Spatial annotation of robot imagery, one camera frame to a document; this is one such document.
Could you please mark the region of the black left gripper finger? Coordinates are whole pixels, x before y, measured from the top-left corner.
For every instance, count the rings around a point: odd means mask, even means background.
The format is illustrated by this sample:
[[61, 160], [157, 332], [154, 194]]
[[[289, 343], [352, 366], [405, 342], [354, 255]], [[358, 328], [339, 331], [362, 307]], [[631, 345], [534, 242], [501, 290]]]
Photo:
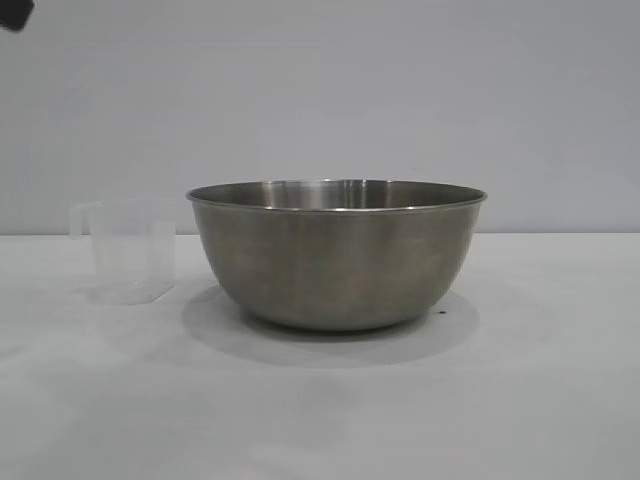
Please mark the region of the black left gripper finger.
[[1, 28], [13, 33], [22, 32], [33, 10], [33, 0], [0, 0]]

